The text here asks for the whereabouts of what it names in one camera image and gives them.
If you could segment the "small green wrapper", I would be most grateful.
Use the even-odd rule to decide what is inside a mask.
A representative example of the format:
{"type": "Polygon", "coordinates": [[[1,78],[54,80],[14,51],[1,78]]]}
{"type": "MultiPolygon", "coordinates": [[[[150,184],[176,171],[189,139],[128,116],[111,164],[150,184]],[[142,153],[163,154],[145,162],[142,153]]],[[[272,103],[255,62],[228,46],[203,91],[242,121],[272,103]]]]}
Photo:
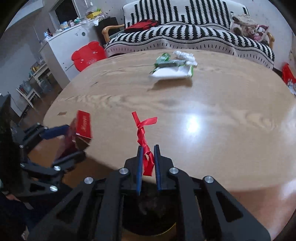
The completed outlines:
{"type": "Polygon", "coordinates": [[[169,53],[163,53],[161,56],[158,56],[155,64],[160,64],[160,63],[169,61],[170,58],[171,58],[171,55],[169,53]]]}

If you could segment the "white tissue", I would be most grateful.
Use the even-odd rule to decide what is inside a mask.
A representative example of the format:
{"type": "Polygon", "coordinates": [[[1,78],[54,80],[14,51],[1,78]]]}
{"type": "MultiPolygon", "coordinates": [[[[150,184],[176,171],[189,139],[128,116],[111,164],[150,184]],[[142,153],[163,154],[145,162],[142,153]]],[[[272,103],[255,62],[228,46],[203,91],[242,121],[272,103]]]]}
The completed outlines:
{"type": "Polygon", "coordinates": [[[179,60],[185,61],[186,65],[197,67],[198,63],[195,56],[192,53],[186,53],[182,51],[174,51],[173,54],[179,60]]]}

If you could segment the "white green package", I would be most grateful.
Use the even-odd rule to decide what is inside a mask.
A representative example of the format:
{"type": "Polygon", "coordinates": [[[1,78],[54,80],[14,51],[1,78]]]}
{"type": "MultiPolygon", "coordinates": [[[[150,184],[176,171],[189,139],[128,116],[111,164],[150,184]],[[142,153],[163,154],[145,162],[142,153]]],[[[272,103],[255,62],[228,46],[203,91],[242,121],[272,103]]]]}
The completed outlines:
{"type": "Polygon", "coordinates": [[[149,74],[149,77],[157,80],[183,79],[193,76],[194,68],[189,65],[177,67],[162,67],[156,68],[149,74]]]}

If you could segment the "plush toy on sofa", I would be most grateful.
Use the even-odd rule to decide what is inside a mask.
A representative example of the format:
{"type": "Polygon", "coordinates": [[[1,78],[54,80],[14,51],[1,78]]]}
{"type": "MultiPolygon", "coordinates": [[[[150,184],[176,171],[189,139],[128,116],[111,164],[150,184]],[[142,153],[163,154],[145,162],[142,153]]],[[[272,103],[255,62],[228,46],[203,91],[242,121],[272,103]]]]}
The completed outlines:
{"type": "Polygon", "coordinates": [[[231,13],[230,30],[236,35],[261,42],[266,38],[268,29],[269,26],[258,24],[247,14],[231,13]]]}

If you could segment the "yellow box on cabinet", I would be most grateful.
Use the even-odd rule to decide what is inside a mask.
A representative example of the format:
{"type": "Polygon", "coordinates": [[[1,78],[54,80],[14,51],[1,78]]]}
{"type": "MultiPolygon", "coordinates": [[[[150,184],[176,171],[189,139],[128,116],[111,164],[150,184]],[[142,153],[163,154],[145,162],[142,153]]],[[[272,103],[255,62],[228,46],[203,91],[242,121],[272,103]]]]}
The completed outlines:
{"type": "Polygon", "coordinates": [[[88,19],[94,19],[97,16],[99,16],[101,13],[102,13],[101,11],[95,11],[95,12],[89,13],[86,17],[88,19]]]}

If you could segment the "red cloth on sofa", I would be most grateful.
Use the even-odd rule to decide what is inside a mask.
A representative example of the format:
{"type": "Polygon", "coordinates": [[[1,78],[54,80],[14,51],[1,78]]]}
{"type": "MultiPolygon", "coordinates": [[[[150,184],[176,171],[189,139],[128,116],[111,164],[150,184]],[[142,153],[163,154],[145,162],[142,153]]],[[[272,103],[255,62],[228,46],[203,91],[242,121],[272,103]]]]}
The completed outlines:
{"type": "Polygon", "coordinates": [[[159,26],[160,23],[155,20],[141,20],[138,23],[131,25],[130,27],[125,28],[125,33],[134,33],[149,30],[152,27],[159,26]]]}

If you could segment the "black white striped sofa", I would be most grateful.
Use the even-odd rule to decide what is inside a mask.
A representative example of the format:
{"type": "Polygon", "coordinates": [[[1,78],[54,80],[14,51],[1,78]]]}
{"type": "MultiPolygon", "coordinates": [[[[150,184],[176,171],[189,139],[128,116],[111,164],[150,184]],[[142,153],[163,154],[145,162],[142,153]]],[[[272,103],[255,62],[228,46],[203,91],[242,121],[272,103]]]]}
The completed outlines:
{"type": "Polygon", "coordinates": [[[107,56],[156,49],[193,49],[220,52],[274,67],[274,37],[269,30],[257,42],[231,32],[231,13],[247,14],[243,4],[234,1],[134,1],[123,7],[125,22],[109,35],[110,27],[102,30],[107,56]],[[149,30],[125,33],[124,30],[141,20],[160,23],[149,30]]]}

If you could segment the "white cabinet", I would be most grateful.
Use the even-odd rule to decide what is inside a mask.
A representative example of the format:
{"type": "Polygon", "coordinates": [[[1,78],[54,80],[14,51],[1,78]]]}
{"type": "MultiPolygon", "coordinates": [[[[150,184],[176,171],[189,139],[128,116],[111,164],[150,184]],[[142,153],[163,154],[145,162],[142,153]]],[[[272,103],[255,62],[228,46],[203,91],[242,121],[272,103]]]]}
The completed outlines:
{"type": "Polygon", "coordinates": [[[72,54],[92,41],[99,41],[99,38],[93,20],[88,20],[54,35],[42,44],[40,54],[60,87],[64,88],[79,74],[71,59],[72,54]]]}

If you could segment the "red bag on floor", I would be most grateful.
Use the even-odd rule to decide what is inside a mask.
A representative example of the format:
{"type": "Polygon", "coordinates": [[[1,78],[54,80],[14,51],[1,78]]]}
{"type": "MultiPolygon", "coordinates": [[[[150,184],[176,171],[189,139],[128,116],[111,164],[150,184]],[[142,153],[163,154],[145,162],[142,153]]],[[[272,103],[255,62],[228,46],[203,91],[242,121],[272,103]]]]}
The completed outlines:
{"type": "Polygon", "coordinates": [[[282,68],[282,80],[286,85],[288,85],[289,83],[295,84],[295,76],[293,75],[288,63],[285,63],[282,68]]]}

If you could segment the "green cigarette pack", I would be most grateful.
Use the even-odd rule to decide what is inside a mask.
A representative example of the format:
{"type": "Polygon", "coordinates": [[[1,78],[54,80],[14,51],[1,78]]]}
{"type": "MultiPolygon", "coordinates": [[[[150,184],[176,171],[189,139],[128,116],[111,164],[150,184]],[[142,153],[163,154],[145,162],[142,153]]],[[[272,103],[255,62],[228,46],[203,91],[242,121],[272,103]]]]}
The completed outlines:
{"type": "Polygon", "coordinates": [[[186,63],[186,60],[173,59],[167,61],[156,61],[154,66],[155,68],[178,67],[186,65],[186,63]]]}

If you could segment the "white low shelf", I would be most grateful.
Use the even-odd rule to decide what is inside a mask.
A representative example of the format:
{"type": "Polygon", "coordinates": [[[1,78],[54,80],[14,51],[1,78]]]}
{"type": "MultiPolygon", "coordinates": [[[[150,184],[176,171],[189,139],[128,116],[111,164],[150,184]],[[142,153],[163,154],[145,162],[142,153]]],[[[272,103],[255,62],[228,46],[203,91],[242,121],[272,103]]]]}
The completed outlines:
{"type": "Polygon", "coordinates": [[[34,110],[32,100],[37,97],[40,100],[41,94],[47,94],[53,90],[48,77],[51,71],[46,63],[38,66],[38,69],[29,77],[28,80],[23,81],[22,84],[16,88],[18,94],[27,102],[27,104],[34,110]]]}

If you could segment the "round wooden table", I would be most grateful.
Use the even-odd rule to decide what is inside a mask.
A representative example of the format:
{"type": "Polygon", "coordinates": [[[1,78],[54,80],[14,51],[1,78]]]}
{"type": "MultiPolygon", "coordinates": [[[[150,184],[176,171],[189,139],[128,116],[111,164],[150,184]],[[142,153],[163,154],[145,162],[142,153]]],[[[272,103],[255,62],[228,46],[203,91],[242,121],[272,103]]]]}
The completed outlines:
{"type": "Polygon", "coordinates": [[[69,124],[78,110],[91,115],[87,149],[95,164],[79,173],[103,177],[137,152],[140,120],[150,147],[190,176],[213,176],[269,231],[274,240],[295,212],[295,97],[268,68],[231,55],[193,51],[192,78],[154,80],[161,51],[111,57],[78,74],[45,114],[45,126],[69,124]]]}

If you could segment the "red ribbon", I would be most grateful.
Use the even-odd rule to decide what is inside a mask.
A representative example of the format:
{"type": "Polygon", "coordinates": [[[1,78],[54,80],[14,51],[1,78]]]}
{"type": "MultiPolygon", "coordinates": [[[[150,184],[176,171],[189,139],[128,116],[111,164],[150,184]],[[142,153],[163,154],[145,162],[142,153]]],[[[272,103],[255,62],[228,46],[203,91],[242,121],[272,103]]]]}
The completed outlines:
{"type": "Polygon", "coordinates": [[[132,112],[133,119],[137,126],[137,142],[143,148],[143,175],[144,176],[152,176],[153,169],[154,169],[154,154],[151,152],[149,145],[145,139],[145,126],[154,125],[157,123],[158,118],[148,118],[146,120],[140,121],[137,112],[132,112]]]}

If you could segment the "red pig plastic stool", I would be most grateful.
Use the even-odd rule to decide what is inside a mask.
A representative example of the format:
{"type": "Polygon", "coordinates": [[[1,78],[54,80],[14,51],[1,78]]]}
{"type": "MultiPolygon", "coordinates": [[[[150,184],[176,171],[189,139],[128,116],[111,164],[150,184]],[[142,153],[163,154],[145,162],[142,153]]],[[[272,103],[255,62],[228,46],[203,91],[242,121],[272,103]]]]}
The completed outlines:
{"type": "Polygon", "coordinates": [[[71,56],[74,66],[79,72],[82,72],[89,65],[106,58],[104,48],[97,41],[89,42],[71,56]]]}

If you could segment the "red cigarette pack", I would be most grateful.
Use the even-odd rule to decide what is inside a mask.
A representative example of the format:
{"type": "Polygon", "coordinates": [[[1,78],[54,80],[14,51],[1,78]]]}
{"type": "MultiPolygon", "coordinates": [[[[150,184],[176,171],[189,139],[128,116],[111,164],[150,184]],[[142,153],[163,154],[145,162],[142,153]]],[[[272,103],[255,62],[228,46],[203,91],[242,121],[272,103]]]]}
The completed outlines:
{"type": "Polygon", "coordinates": [[[53,166],[60,166],[70,155],[88,148],[92,140],[90,113],[78,110],[76,117],[64,129],[53,166]]]}

